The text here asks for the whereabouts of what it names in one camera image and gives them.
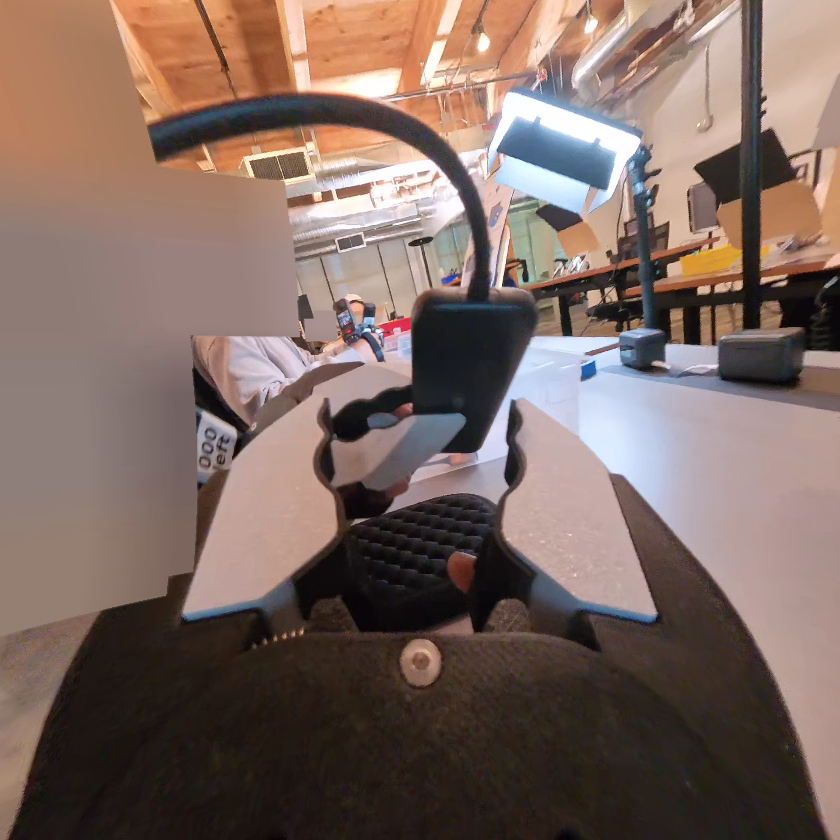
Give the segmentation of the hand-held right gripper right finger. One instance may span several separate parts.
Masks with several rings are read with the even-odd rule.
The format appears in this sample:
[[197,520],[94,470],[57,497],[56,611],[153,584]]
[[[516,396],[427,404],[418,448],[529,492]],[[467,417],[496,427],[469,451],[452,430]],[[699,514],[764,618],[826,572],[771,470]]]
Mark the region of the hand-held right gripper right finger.
[[511,404],[511,477],[498,539],[522,572],[533,625],[578,613],[641,624],[658,609],[612,476],[578,435],[529,400]]

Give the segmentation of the black light stand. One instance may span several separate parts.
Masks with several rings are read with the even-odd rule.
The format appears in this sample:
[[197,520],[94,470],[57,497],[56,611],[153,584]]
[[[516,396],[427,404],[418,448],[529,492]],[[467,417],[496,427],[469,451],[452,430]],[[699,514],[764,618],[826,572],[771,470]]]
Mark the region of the black light stand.
[[647,187],[651,177],[647,165],[651,161],[650,149],[639,144],[633,156],[627,162],[627,173],[632,187],[633,210],[636,219],[638,281],[643,304],[644,326],[658,330],[658,315],[655,306],[655,280],[651,260],[649,241],[648,211],[652,206],[652,193]]

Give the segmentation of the grey box device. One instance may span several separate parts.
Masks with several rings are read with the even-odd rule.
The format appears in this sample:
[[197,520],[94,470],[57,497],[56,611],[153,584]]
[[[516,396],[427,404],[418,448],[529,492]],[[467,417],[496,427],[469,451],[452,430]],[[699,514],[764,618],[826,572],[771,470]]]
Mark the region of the grey box device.
[[722,380],[790,384],[804,368],[803,328],[744,329],[718,342],[717,372]]

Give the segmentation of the small yellow parts bin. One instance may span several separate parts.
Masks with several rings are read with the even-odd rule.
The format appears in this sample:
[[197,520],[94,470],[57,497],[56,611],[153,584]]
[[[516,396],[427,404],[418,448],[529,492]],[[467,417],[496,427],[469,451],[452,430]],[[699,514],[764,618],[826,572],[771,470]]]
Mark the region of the small yellow parts bin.
[[684,277],[716,274],[732,270],[742,261],[742,251],[731,245],[720,248],[707,248],[679,258]]

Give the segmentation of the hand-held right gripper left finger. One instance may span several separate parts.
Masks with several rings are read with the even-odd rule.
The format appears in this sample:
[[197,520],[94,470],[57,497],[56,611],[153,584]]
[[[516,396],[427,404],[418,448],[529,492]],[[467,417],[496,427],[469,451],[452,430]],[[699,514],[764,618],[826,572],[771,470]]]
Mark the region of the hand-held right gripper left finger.
[[331,483],[332,417],[314,395],[236,458],[182,607],[197,623],[256,613],[305,623],[350,578],[348,521]]

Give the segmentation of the ceiling air vent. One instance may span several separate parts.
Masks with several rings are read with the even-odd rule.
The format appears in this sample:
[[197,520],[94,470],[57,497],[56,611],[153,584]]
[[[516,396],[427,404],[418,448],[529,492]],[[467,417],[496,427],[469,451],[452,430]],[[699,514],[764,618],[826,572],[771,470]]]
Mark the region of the ceiling air vent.
[[309,182],[316,178],[306,146],[247,155],[239,168],[256,180],[286,184]]

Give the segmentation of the studio light panel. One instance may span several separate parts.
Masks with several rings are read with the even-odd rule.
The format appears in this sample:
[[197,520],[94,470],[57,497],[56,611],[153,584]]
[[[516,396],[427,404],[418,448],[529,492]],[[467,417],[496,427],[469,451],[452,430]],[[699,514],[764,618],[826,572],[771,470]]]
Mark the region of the studio light panel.
[[583,217],[614,195],[642,137],[594,111],[515,89],[501,104],[488,165],[497,183]]

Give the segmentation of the black vertical pole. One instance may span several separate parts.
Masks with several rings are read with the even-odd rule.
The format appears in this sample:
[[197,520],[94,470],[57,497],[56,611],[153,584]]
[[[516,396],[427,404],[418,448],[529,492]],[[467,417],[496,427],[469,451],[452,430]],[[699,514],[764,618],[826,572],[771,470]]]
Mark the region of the black vertical pole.
[[742,327],[761,325],[760,195],[763,117],[763,3],[741,1]]

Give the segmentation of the black usb hub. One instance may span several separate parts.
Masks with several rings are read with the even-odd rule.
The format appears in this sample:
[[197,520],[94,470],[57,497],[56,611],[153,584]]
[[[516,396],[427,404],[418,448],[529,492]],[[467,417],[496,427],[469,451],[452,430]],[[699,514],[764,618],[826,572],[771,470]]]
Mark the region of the black usb hub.
[[532,294],[492,288],[483,301],[464,288],[423,293],[412,314],[413,410],[460,414],[446,454],[480,450],[537,325]]

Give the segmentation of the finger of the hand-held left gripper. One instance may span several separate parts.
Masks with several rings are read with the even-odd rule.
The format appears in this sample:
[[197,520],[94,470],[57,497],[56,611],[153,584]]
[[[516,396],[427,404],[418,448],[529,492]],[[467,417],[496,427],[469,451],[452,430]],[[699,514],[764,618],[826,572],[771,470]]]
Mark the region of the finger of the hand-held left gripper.
[[343,420],[348,439],[357,433],[374,440],[414,440],[415,418],[388,428],[369,428],[368,412],[391,414],[391,399],[412,401],[411,369],[405,364],[327,364],[305,374],[264,405],[255,421],[254,440],[331,440],[332,414],[361,403],[360,414]]
[[460,413],[413,414],[351,442],[335,439],[331,443],[332,484],[388,490],[439,455],[465,424],[466,417]]

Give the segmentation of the silver spiral duct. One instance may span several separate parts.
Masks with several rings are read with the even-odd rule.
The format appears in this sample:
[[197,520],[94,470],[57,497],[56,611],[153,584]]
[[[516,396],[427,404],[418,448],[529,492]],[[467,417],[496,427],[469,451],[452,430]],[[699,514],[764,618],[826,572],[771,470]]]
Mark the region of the silver spiral duct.
[[602,73],[630,56],[636,71],[662,51],[685,53],[729,21],[738,1],[627,1],[622,12],[581,53],[571,73],[575,92],[589,96]]

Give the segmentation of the person's left hand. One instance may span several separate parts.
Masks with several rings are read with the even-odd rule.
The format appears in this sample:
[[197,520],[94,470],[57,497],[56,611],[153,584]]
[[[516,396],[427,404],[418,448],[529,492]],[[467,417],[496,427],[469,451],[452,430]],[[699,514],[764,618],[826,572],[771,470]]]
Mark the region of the person's left hand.
[[343,504],[345,517],[349,521],[354,521],[385,514],[393,501],[405,494],[409,487],[410,477],[406,477],[384,490],[374,490],[358,481],[340,486],[337,491]]

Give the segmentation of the clear plastic bin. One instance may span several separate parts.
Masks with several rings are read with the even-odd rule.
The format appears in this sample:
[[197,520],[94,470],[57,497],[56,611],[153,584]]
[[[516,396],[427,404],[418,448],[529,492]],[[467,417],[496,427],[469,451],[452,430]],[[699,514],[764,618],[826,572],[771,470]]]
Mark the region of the clear plastic bin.
[[439,454],[421,468],[423,476],[486,463],[508,453],[508,420],[512,402],[529,401],[554,421],[579,433],[579,396],[583,356],[578,353],[529,349],[522,357],[481,449],[471,455]]

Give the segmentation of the slim black floor lamp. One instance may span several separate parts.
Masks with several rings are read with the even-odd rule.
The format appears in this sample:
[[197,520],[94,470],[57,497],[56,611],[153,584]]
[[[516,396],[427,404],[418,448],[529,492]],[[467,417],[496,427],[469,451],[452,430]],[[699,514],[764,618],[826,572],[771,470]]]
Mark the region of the slim black floor lamp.
[[406,243],[406,255],[413,272],[416,295],[419,297],[434,288],[434,279],[427,254],[427,247],[433,242],[432,236],[419,236]]

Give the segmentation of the black textured mat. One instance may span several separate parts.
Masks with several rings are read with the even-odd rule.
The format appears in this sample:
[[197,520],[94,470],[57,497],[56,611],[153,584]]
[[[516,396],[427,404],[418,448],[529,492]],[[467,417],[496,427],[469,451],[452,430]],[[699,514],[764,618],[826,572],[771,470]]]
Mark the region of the black textured mat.
[[496,505],[456,494],[355,524],[346,537],[351,582],[343,600],[362,632],[407,633],[449,623],[468,611],[448,576],[456,552],[477,556]]

